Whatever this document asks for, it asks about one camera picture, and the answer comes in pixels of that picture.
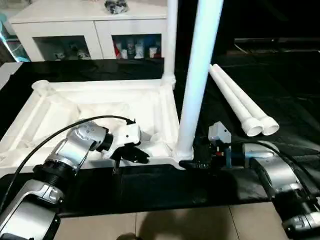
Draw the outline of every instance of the black tabletop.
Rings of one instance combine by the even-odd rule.
[[[280,130],[266,140],[301,161],[320,181],[320,54],[277,53],[216,57],[218,63],[251,96],[274,117]],[[10,103],[1,119],[0,136],[30,96],[31,84],[50,82],[158,79],[163,60],[84,60],[24,63],[0,91],[0,101]],[[178,115],[181,113],[187,68],[176,64],[174,89]],[[194,142],[194,159],[208,161],[210,151],[202,140],[208,127],[221,121],[233,140],[247,139],[241,125],[214,81],[208,77]],[[0,194],[12,175],[0,179]],[[20,174],[12,195],[32,177]],[[310,190],[319,194],[305,178]],[[177,170],[170,165],[125,167],[118,175],[110,168],[84,169],[67,193],[61,216],[90,216],[151,211],[159,209],[242,204],[268,201],[252,169],[223,170],[208,174],[196,170]]]

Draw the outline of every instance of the tiled floor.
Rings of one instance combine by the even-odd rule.
[[[62,219],[55,240],[287,240],[272,203]]]

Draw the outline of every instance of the shelf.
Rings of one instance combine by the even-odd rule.
[[[111,14],[104,0],[38,0],[9,19],[11,24],[165,19],[167,0],[128,0],[129,11]]]

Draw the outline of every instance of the black wire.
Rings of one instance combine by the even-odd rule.
[[[38,146],[36,146],[26,157],[25,159],[20,163],[20,165],[18,166],[18,168],[16,169],[12,180],[3,196],[3,199],[1,201],[1,205],[0,205],[0,213],[2,213],[4,205],[6,203],[6,200],[8,198],[8,195],[10,193],[10,190],[15,182],[15,180],[17,179],[17,176],[19,175],[20,171],[22,170],[22,168],[24,167],[24,165],[27,163],[27,161],[32,157],[33,154],[35,154],[43,145],[45,145],[47,142],[49,142],[51,139],[53,139],[54,137],[56,137],[57,135],[59,135],[60,133],[64,132],[65,130],[68,130],[70,128],[73,128],[77,125],[95,120],[95,119],[107,119],[107,118],[113,118],[113,119],[121,119],[121,120],[125,120],[127,122],[127,124],[132,124],[134,123],[134,121],[130,120],[129,118],[123,117],[123,116],[114,116],[114,115],[100,115],[100,116],[94,116],[94,117],[90,117],[90,118],[86,118],[86,119],[82,119],[80,121],[77,121],[75,123],[72,123],[58,131],[56,131],[54,134],[52,134],[51,136],[49,136],[48,138],[46,138],[45,140],[43,140]]]
[[[292,157],[291,155],[281,151],[281,150],[277,150],[274,147],[263,143],[263,142],[259,142],[259,141],[239,141],[236,143],[241,143],[241,144],[257,144],[257,145],[261,145],[267,149],[272,150],[273,152],[275,152],[280,158],[283,159],[283,161],[285,161],[289,166],[291,166],[294,168],[294,165],[298,166],[306,175],[307,177],[312,181],[312,183],[316,186],[316,188],[320,191],[320,184],[318,183],[318,181],[308,172],[308,170],[300,163],[298,162],[294,157]],[[305,191],[308,193],[308,195],[312,195],[312,193],[310,192],[310,190],[308,189],[307,185],[303,182],[303,180],[301,179],[301,177],[297,174],[296,175],[297,178],[299,179],[300,184],[303,186],[303,188],[305,189]]]

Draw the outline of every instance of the vertical white pipe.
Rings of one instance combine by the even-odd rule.
[[[192,160],[193,142],[223,7],[223,0],[198,0],[174,159]]]
[[[216,71],[214,71],[211,65],[209,67],[209,73],[220,89],[224,98],[234,111],[236,117],[241,122],[241,127],[245,134],[249,137],[260,134],[263,130],[261,122],[252,117],[246,107],[241,103],[234,92],[225,83],[224,79]]]
[[[262,133],[266,136],[274,134],[279,130],[279,124],[270,116],[268,116],[242,89],[239,87],[232,78],[223,69],[214,64],[212,67],[214,72],[217,72],[228,87],[233,91],[237,98],[246,107],[249,113],[256,119],[258,119],[263,125]]]
[[[162,79],[170,84],[176,83],[175,59],[178,22],[178,0],[167,0],[167,30],[165,42],[164,71]]]

